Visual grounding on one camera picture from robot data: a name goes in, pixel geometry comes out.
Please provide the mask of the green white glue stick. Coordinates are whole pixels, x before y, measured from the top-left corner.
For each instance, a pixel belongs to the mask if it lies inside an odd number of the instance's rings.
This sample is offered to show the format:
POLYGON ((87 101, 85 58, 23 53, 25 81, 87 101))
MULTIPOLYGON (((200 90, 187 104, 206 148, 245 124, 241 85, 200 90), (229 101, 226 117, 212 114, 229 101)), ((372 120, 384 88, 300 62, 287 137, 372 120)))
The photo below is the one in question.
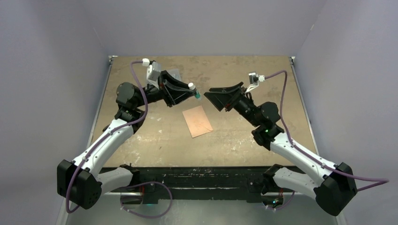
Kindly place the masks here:
POLYGON ((195 84, 194 83, 188 83, 188 87, 189 87, 189 89, 190 90, 192 90, 192 91, 194 91, 195 92, 195 98, 197 99, 197 100, 201 100, 201 94, 200 94, 200 92, 198 91, 198 89, 197 89, 197 87, 195 86, 195 84))

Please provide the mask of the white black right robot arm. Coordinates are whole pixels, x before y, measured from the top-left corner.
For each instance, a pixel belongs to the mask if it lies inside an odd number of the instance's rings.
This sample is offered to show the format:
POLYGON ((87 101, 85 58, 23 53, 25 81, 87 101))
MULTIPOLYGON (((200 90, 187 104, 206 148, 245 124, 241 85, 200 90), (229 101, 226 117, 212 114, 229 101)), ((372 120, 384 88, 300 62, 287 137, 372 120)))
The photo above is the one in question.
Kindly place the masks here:
POLYGON ((346 163, 339 165, 318 157, 294 141, 286 129, 277 125, 280 113, 276 103, 254 104, 250 93, 245 93, 243 83, 225 88, 210 88, 204 96, 218 110, 236 110, 255 129, 255 142, 276 153, 301 172, 275 164, 266 170, 262 180, 262 194, 287 188, 316 201, 326 213, 338 216, 357 194, 352 169, 346 163))

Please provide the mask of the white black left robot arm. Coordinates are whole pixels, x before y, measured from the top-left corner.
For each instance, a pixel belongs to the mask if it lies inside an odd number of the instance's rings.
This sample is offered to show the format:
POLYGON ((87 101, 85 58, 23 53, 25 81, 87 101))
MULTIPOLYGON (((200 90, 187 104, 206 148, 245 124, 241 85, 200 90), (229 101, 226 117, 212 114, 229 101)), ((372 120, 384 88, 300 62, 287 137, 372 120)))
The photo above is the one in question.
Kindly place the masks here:
POLYGON ((172 107, 196 95, 193 83, 175 79, 167 71, 161 71, 155 85, 142 87, 130 82, 121 83, 116 90, 118 111, 101 136, 72 161, 63 160, 58 164, 57 193, 68 203, 73 202, 87 210, 111 190, 124 187, 129 192, 136 191, 140 179, 134 175, 131 166, 122 165, 101 175, 104 164, 141 128, 150 103, 164 100, 168 107, 172 107))

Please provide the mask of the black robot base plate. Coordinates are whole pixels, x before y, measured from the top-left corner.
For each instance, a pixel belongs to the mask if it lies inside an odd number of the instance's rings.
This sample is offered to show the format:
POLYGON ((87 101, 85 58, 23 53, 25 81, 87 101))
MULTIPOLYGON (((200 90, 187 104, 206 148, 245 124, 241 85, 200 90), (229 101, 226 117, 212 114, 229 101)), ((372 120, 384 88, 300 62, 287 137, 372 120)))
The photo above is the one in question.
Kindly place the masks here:
POLYGON ((269 166, 238 167, 132 167, 101 169, 91 188, 89 205, 110 193, 136 193, 143 204, 159 200, 241 200, 271 207, 286 202, 287 188, 266 187, 269 166))

